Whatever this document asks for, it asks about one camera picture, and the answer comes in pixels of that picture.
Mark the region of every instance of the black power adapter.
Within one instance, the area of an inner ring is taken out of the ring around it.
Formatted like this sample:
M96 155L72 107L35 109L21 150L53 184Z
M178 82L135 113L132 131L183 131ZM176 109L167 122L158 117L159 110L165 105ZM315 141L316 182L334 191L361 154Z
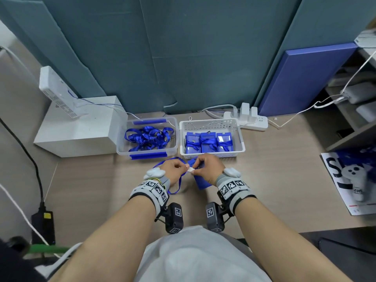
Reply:
M31 224L44 237L49 245L55 244L55 227L53 223L53 212L47 211L44 202L40 204L37 213L31 216ZM31 232L32 244L44 244L41 238Z

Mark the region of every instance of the person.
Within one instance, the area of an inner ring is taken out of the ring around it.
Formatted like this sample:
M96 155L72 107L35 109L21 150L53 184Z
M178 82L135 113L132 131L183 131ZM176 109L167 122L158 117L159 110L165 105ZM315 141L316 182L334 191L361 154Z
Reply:
M200 155L193 168L201 162L204 167L191 173L217 187L223 185L221 180L233 180L228 175L231 172L241 180L236 170L226 172L217 156ZM247 255L248 248L241 250L231 237L202 226L184 228L146 246L161 199L158 195L151 198L147 182L160 183L166 176L173 185L189 166L172 159L159 167L147 172L129 201L83 242L50 281L350 281L318 249L272 214L248 186L243 186L243 195L231 196L232 200L237 197L232 211L255 260ZM155 177L156 169L163 175Z

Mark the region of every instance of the black cable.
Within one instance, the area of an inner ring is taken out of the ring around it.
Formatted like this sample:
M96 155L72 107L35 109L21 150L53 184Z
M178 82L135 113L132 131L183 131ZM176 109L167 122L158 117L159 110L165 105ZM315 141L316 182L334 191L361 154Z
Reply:
M42 182L39 177L39 170L38 170L38 165L36 164L35 160L31 157L30 153L27 151L26 147L22 144L22 142L19 140L19 138L12 132L12 130L4 123L4 121L0 118L0 123L6 128L6 130L14 137L14 139L18 142L18 144L22 147L22 149L25 151L27 157L31 160L31 162L34 164L35 167L35 174L36 178L38 180L39 184L39 190L41 193L41 204L40 207L44 207L44 196L43 196L43 188L42 188Z

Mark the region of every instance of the power socket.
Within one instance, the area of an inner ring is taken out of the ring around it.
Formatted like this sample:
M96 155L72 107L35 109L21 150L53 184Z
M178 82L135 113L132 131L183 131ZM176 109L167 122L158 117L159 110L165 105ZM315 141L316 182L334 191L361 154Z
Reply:
M249 108L248 103L242 103L239 117L234 117L231 112L224 112L224 119L236 118L238 126L249 130L265 131L269 124L268 118L257 114L257 107Z

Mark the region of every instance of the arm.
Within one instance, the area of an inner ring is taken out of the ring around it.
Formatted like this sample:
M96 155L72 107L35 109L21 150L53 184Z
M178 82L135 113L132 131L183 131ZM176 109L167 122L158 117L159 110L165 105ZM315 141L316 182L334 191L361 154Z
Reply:
M197 168L201 161L205 162L204 168L194 170L192 175L200 175L215 186L221 180L226 180L220 179L225 166L217 156L200 155L193 168ZM258 199L238 196L236 200L232 212L249 247L273 281L351 281L317 248L286 226Z
M179 160L161 166L171 185L188 167ZM153 201L132 197L97 229L52 277L51 282L133 281L156 217Z

